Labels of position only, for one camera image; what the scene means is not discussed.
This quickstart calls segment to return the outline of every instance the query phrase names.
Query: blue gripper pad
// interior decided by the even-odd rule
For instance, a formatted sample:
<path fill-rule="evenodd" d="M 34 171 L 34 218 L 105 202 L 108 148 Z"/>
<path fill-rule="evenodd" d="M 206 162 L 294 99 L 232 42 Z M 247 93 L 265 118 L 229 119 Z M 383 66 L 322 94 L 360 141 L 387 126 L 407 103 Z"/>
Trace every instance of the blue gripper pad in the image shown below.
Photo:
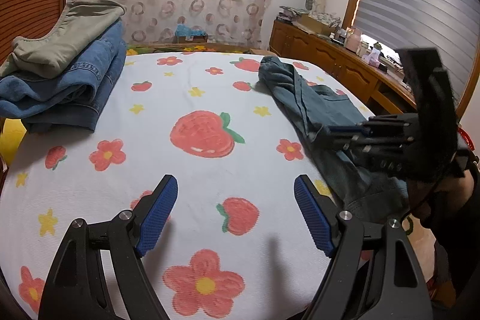
<path fill-rule="evenodd" d="M 155 191 L 157 191 L 160 186 L 163 186 L 162 182 L 160 182 Z M 177 195 L 177 180 L 171 176 L 140 226 L 140 240 L 135 248 L 141 257 L 145 256 L 145 254 L 152 250 L 155 244 L 157 244 L 167 217 L 177 200 Z"/>
<path fill-rule="evenodd" d="M 306 175 L 300 175 L 295 179 L 293 191 L 316 247 L 327 257 L 333 257 L 339 243 L 339 234 L 335 217 L 336 207 L 332 200 L 320 195 Z"/>

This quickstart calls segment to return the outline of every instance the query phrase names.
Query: blue textured pad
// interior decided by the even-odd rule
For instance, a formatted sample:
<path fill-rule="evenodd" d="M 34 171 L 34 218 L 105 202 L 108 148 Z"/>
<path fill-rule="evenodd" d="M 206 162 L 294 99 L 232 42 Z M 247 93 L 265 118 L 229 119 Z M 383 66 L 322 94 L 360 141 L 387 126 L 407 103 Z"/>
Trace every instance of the blue textured pad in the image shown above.
<path fill-rule="evenodd" d="M 328 220 L 300 177 L 295 179 L 293 192 L 316 247 L 330 258 L 333 254 L 334 245 Z"/>
<path fill-rule="evenodd" d="M 177 200 L 177 194 L 177 180 L 172 177 L 166 183 L 140 227 L 140 240 L 136 247 L 140 256 L 145 256 L 145 254 L 152 250 L 155 244 L 157 244 L 167 217 Z"/>

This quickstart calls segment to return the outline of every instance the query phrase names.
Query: dark blue jeans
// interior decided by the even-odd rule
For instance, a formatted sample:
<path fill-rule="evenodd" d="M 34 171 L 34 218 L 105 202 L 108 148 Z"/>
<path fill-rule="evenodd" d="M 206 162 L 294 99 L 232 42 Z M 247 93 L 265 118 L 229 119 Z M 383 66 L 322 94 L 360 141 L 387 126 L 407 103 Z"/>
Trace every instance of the dark blue jeans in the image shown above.
<path fill-rule="evenodd" d="M 330 189 L 342 200 L 343 207 L 363 221 L 380 222 L 407 209 L 407 186 L 355 166 L 343 151 L 314 147 L 324 125 L 355 125 L 365 120 L 346 95 L 337 95 L 329 87 L 308 86 L 293 65 L 276 56 L 262 59 L 258 76 L 282 103 L 286 116 L 302 134 L 315 164 Z"/>
<path fill-rule="evenodd" d="M 30 131 L 44 131 L 50 124 L 94 130 L 125 63 L 122 31 L 119 20 L 53 79 L 27 71 L 0 79 L 0 116 L 21 118 Z"/>

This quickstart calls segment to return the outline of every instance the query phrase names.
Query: gray striped blind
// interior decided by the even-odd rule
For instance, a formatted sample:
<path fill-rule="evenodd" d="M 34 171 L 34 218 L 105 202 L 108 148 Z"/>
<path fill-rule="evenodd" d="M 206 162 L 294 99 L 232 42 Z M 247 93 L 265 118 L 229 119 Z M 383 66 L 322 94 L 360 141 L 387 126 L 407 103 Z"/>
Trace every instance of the gray striped blind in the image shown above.
<path fill-rule="evenodd" d="M 359 0 L 354 26 L 392 49 L 437 47 L 462 96 L 480 30 L 478 0 Z"/>

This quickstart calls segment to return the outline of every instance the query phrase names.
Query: metal bolt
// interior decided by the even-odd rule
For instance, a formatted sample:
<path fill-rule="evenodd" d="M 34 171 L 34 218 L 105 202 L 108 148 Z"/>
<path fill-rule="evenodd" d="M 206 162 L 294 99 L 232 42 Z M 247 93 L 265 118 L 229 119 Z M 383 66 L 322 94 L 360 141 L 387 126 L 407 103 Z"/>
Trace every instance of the metal bolt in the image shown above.
<path fill-rule="evenodd" d="M 351 220 L 352 218 L 352 214 L 349 211 L 341 211 L 338 215 L 345 221 Z"/>
<path fill-rule="evenodd" d="M 73 228 L 80 228 L 83 225 L 82 219 L 75 219 L 71 222 Z"/>
<path fill-rule="evenodd" d="M 118 216 L 120 220 L 129 220 L 131 218 L 131 211 L 121 211 Z"/>
<path fill-rule="evenodd" d="M 400 221 L 398 221 L 397 219 L 388 219 L 388 225 L 395 229 L 402 226 L 402 224 L 400 224 Z"/>

